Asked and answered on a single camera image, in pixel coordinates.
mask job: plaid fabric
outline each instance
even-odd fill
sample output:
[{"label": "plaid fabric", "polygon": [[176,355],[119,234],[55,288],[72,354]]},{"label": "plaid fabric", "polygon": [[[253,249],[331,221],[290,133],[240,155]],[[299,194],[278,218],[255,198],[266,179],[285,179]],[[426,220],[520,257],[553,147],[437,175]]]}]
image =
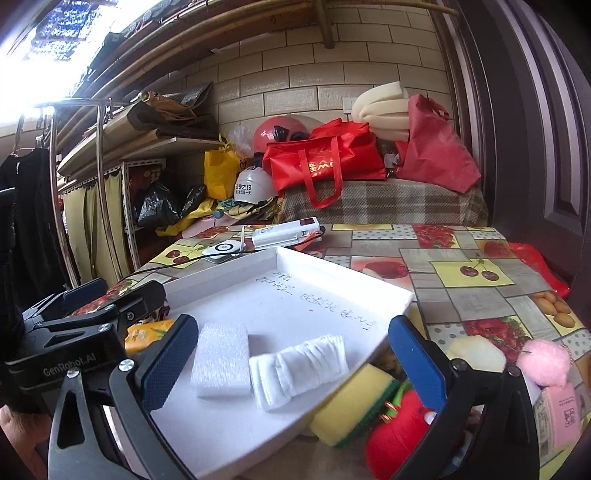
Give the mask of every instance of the plaid fabric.
[{"label": "plaid fabric", "polygon": [[[315,182],[319,198],[334,191],[332,180]],[[485,226],[488,210],[475,187],[464,195],[430,183],[388,179],[345,181],[341,198],[316,210],[303,185],[285,191],[282,221],[315,216],[321,223],[429,223]]]}]

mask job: patterned tablecloth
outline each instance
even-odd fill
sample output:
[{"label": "patterned tablecloth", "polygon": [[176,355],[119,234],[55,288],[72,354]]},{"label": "patterned tablecloth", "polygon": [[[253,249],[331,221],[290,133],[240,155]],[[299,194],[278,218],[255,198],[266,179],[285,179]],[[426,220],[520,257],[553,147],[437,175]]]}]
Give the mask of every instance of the patterned tablecloth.
[{"label": "patterned tablecloth", "polygon": [[[246,228],[247,237],[253,227]],[[325,227],[322,241],[305,252],[413,290],[416,301],[409,308],[409,318],[444,351],[453,339],[467,335],[489,338],[510,361],[515,361],[531,338],[566,346],[573,358],[569,381],[575,387],[577,405],[582,418],[591,419],[591,334],[574,312],[559,303],[561,299],[550,292],[542,276],[513,254],[494,228],[389,224]],[[150,280],[165,283],[213,267],[205,259],[178,266],[175,262],[196,258],[204,248],[220,241],[239,238],[240,229],[215,227],[196,238],[181,239],[142,270],[162,265],[168,268],[151,273],[140,270],[126,282],[128,286]],[[252,249],[249,239],[246,244]],[[556,307],[563,314],[549,314],[555,313]],[[360,445],[334,451],[311,437],[300,436],[247,472],[245,478],[369,479],[361,451]],[[549,478],[569,452],[546,458],[540,478]]]}]

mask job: white electronic device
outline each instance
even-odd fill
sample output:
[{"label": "white electronic device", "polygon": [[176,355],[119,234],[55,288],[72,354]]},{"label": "white electronic device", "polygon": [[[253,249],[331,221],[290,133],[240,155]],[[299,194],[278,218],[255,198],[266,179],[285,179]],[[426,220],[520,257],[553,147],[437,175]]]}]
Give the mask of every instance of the white electronic device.
[{"label": "white electronic device", "polygon": [[294,220],[293,222],[280,223],[258,228],[252,233],[252,244],[256,250],[271,247],[289,247],[303,242],[306,237],[320,230],[320,224],[316,217]]},{"label": "white electronic device", "polygon": [[202,254],[205,260],[209,260],[213,263],[225,262],[232,254],[236,254],[242,251],[244,244],[238,240],[226,240],[212,247],[207,247],[203,250]]}]

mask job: pink pom-pom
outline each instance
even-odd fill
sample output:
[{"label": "pink pom-pom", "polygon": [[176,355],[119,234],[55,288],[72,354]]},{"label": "pink pom-pom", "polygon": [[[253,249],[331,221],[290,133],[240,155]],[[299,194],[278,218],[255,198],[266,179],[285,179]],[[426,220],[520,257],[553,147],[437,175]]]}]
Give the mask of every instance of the pink pom-pom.
[{"label": "pink pom-pom", "polygon": [[517,358],[521,371],[541,387],[563,387],[571,359],[566,347],[549,340],[530,340]]}]

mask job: bright light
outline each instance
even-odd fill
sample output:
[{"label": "bright light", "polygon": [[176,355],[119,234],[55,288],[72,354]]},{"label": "bright light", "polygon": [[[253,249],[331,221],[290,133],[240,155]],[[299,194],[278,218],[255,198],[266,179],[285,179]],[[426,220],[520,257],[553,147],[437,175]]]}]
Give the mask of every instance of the bright light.
[{"label": "bright light", "polygon": [[121,32],[156,3],[158,0],[119,0],[116,7],[100,6],[88,38],[76,47],[69,61],[22,60],[35,37],[32,31],[10,58],[0,60],[0,124],[17,121],[23,112],[29,116],[30,111],[34,118],[38,111],[31,111],[31,105],[69,97],[107,33]]}]

